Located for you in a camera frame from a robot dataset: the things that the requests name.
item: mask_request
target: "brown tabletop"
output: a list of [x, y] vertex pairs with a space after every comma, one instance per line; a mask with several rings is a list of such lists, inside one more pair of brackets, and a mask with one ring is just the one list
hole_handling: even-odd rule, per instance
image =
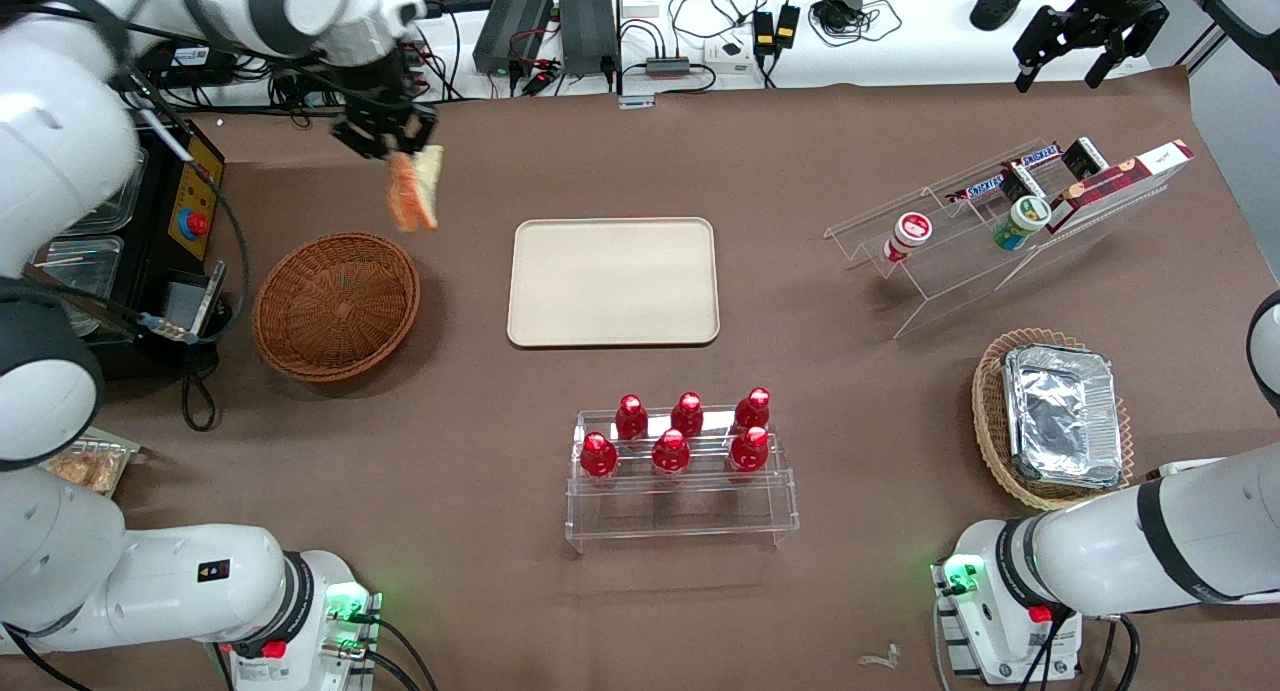
[[[206, 123], [237, 161], [227, 188], [255, 284], [315, 235], [370, 230], [416, 257], [424, 303], [406, 346], [343, 386], [271, 372], [243, 322], [221, 344], [210, 386], [225, 416], [206, 435], [183, 426], [177, 384], [113, 385], [99, 425], [155, 449], [118, 494], [131, 526], [260, 523], [287, 548], [339, 554], [387, 594], [387, 618], [417, 641], [444, 691], [929, 690], [928, 563], [972, 522], [1032, 513], [996, 485], [974, 440], [969, 384], [993, 337], [1052, 328], [1106, 353], [1139, 472], [1275, 439], [1243, 343], [1275, 284], [1192, 123], [1183, 72], [1028, 95], [1011, 84], [838, 86], [659, 100], [626, 113], [605, 97], [444, 107], [442, 226], [420, 235], [394, 232], [384, 166], [339, 148], [323, 122]], [[1175, 138], [1198, 159], [1055, 275], [891, 340], [900, 308], [883, 308], [876, 273], [849, 270], [822, 232], [1025, 139], [1079, 134], [1114, 161]], [[685, 349], [509, 344], [516, 226], [585, 216], [712, 221], [718, 339]], [[215, 237], [234, 266], [224, 221]], [[576, 409], [623, 392], [653, 407], [687, 389], [732, 403], [756, 384], [774, 393], [799, 532], [777, 549], [570, 548]], [[1275, 617], [1139, 617], [1134, 688], [1274, 687]], [[1062, 688], [1092, 681], [1103, 627], [1085, 635], [1085, 678]], [[890, 642], [902, 649], [900, 668], [859, 667]], [[189, 641], [51, 660], [97, 691], [221, 682]], [[1108, 687], [1123, 663], [1114, 655]], [[0, 662], [0, 678], [58, 687], [19, 659]]]

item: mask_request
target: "red button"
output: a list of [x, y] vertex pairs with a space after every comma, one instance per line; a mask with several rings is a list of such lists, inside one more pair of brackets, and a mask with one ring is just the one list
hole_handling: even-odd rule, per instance
[[209, 234], [209, 218], [204, 212], [187, 214], [187, 229], [196, 235]]

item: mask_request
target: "aluminum foil container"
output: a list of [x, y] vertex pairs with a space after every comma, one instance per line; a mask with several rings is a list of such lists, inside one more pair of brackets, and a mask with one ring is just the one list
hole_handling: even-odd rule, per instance
[[1028, 481], [1108, 489], [1124, 475], [1115, 377], [1102, 354], [1020, 346], [1005, 354], [1014, 468]]

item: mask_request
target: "brown wicker basket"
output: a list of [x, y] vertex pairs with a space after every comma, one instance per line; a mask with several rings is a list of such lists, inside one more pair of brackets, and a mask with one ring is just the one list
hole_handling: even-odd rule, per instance
[[253, 305], [253, 340], [298, 381], [342, 381], [387, 358], [417, 317], [413, 260], [380, 235], [321, 235], [287, 255]]
[[1124, 489], [1133, 479], [1133, 435], [1129, 433], [1129, 413], [1124, 401], [1116, 398], [1116, 416], [1120, 422], [1120, 448], [1124, 453], [1124, 477], [1115, 489], [1083, 489], [1061, 486], [1056, 482], [1027, 481], [1015, 471], [1009, 453], [1009, 416], [1005, 413], [1005, 376], [1002, 360], [1005, 354], [1019, 346], [1051, 344], [1071, 349], [1084, 349], [1073, 337], [1048, 331], [1046, 328], [1019, 328], [987, 346], [978, 370], [973, 375], [973, 426], [978, 433], [978, 448], [982, 459], [991, 468], [996, 481], [1015, 499], [1032, 508], [1051, 511], [1075, 505]]

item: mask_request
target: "clear acrylic rack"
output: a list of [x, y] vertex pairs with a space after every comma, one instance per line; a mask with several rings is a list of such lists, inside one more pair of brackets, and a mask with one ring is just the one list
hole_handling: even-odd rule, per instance
[[[753, 472], [724, 470], [732, 441], [733, 407], [704, 408], [703, 433], [689, 439], [689, 468], [676, 479], [654, 476], [650, 450], [671, 427], [653, 413], [645, 439], [621, 441], [613, 409], [577, 415], [568, 463], [564, 539], [586, 553], [607, 541], [708, 535], [771, 535], [777, 545], [800, 528], [795, 476], [776, 427], [769, 427], [769, 459]], [[579, 466], [582, 440], [599, 431], [618, 448], [618, 466], [594, 479]]]
[[[969, 170], [956, 173], [950, 179], [925, 186], [915, 193], [905, 195], [900, 200], [873, 209], [863, 216], [838, 223], [824, 232], [824, 239], [836, 241], [850, 262], [869, 261], [882, 278], [896, 282], [914, 298], [914, 302], [905, 303], [914, 307], [914, 311], [909, 310], [909, 317], [893, 334], [895, 339], [959, 311], [965, 305], [986, 298], [1018, 278], [1029, 276], [1048, 264], [1088, 250], [1129, 216], [1124, 214], [1125, 209], [1132, 209], [1133, 205], [1144, 202], [1167, 188], [1158, 186], [1133, 198], [1116, 200], [1115, 205], [1103, 205], [1087, 220], [1075, 223], [1057, 234], [1038, 232], [1015, 252], [1001, 250], [992, 241], [992, 232], [997, 223], [1007, 216], [1010, 200], [998, 191], [979, 196], [978, 203], [970, 200], [955, 200], [955, 195], [998, 175], [1010, 159], [1025, 157], [1046, 147], [1048, 145], [1043, 139], [1028, 141]], [[1047, 200], [1076, 182], [1066, 163], [1062, 163], [1061, 155], [1032, 168], [1030, 171], [1047, 195]], [[905, 212], [922, 212], [928, 216], [933, 234], [908, 258], [900, 264], [891, 264], [883, 255], [884, 241], [892, 234], [893, 223]]]

